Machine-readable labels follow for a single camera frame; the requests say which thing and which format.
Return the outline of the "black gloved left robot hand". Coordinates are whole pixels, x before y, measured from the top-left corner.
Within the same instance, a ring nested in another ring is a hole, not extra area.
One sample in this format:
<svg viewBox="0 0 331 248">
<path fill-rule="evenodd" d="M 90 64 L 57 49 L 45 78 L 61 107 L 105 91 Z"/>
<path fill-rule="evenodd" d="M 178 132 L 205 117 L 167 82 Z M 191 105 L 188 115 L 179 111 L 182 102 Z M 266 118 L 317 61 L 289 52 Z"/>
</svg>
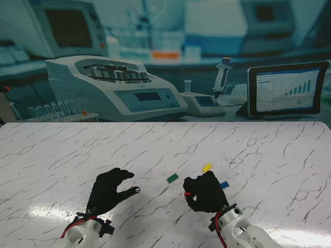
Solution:
<svg viewBox="0 0 331 248">
<path fill-rule="evenodd" d="M 98 175 L 86 206 L 86 213 L 91 215 L 105 214 L 119 203 L 140 193 L 139 187 L 131 187 L 121 192 L 117 191 L 117 187 L 124 180 L 133 177 L 134 173 L 118 167 Z"/>
</svg>

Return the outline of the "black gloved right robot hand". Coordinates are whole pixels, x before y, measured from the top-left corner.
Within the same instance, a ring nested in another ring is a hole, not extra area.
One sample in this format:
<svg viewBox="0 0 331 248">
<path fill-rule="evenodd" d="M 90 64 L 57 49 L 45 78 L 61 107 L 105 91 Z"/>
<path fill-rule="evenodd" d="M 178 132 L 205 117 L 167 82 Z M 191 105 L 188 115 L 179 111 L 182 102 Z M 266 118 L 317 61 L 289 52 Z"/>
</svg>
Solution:
<svg viewBox="0 0 331 248">
<path fill-rule="evenodd" d="M 216 213 L 224 206 L 229 206 L 220 182 L 212 171 L 196 179 L 185 178 L 183 188 L 186 202 L 195 212 Z"/>
</svg>

